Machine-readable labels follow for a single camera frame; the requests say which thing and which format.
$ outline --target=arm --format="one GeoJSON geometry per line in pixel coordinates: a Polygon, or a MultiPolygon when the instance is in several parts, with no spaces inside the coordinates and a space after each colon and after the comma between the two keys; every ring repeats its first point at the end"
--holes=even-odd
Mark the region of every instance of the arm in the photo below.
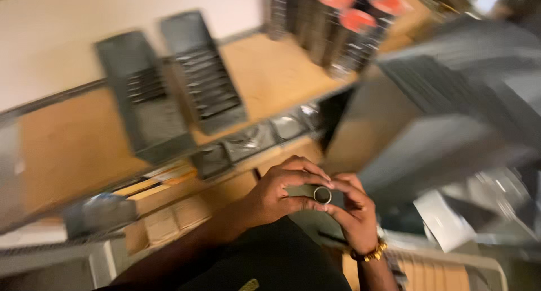
{"type": "MultiPolygon", "coordinates": [[[[355,174],[336,175],[332,184],[335,190],[343,192],[346,210],[328,204],[326,212],[342,226],[344,237],[358,255],[370,253],[378,245],[374,202],[366,195],[355,174]]],[[[384,257],[368,262],[357,261],[357,270],[359,280],[364,277],[368,290],[398,291],[398,285],[384,257]]]]}
{"type": "Polygon", "coordinates": [[[163,247],[120,274],[112,285],[156,283],[202,254],[226,245],[249,228],[272,223],[303,209],[323,211],[308,197],[288,197],[285,187],[302,184],[329,186],[330,177],[306,158],[293,156],[272,167],[246,197],[214,214],[184,237],[163,247]]]}

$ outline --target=wall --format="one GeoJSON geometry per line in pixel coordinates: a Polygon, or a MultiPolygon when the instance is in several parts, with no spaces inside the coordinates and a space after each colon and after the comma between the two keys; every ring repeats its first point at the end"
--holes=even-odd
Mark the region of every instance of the wall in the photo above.
{"type": "Polygon", "coordinates": [[[214,38],[261,25],[261,0],[1,0],[0,112],[105,77],[93,43],[141,28],[159,55],[158,20],[201,8],[214,38]]]}

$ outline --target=gold bracelet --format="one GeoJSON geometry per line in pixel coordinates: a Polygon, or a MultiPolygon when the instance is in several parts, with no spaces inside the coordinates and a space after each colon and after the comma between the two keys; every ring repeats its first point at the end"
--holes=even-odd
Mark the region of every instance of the gold bracelet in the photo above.
{"type": "Polygon", "coordinates": [[[370,261],[370,260],[380,260],[383,255],[383,251],[387,249],[387,243],[381,238],[378,238],[378,245],[375,247],[375,249],[366,255],[359,255],[355,250],[351,251],[350,255],[351,258],[353,258],[356,261],[370,261]]]}

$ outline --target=hand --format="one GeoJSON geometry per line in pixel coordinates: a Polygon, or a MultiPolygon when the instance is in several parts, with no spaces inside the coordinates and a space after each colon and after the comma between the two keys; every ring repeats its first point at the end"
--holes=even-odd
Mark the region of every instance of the hand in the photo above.
{"type": "Polygon", "coordinates": [[[306,196],[288,197],[287,186],[318,184],[334,187],[331,178],[308,159],[292,156],[273,166],[239,204],[249,227],[274,222],[301,210],[324,211],[323,205],[306,196]]]}
{"type": "Polygon", "coordinates": [[[338,174],[331,183],[344,194],[346,210],[327,204],[326,212],[342,226],[344,237],[357,253],[370,253],[378,245],[374,201],[366,195],[354,173],[338,174]]]}

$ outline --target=finger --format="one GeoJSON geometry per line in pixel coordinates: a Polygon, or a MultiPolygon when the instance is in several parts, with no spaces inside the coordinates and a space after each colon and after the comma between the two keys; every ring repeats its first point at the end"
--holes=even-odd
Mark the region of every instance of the finger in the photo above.
{"type": "Polygon", "coordinates": [[[306,171],[283,171],[277,180],[280,182],[281,188],[304,184],[318,184],[330,189],[334,188],[334,185],[327,179],[306,171]]]}
{"type": "Polygon", "coordinates": [[[306,159],[304,156],[291,156],[284,163],[282,163],[281,168],[284,170],[293,170],[301,171],[305,170],[314,175],[319,175],[325,179],[331,181],[331,178],[323,171],[320,167],[312,163],[310,160],[306,159]]]}
{"type": "Polygon", "coordinates": [[[354,188],[346,181],[335,180],[331,182],[334,185],[334,189],[341,191],[349,200],[354,202],[357,206],[365,206],[371,202],[370,198],[363,192],[354,188]]]}
{"type": "Polygon", "coordinates": [[[303,210],[325,211],[325,206],[317,203],[314,199],[306,196],[285,197],[280,201],[286,204],[287,213],[291,214],[303,210]]]}
{"type": "Polygon", "coordinates": [[[351,214],[334,204],[324,205],[326,212],[336,220],[346,231],[351,231],[358,221],[351,214]]]}
{"type": "Polygon", "coordinates": [[[366,193],[365,189],[362,187],[361,181],[359,180],[359,178],[357,177],[355,173],[350,173],[350,172],[339,173],[337,175],[334,175],[333,179],[346,181],[349,184],[351,184],[353,187],[355,187],[356,189],[362,191],[363,193],[366,193]]]}

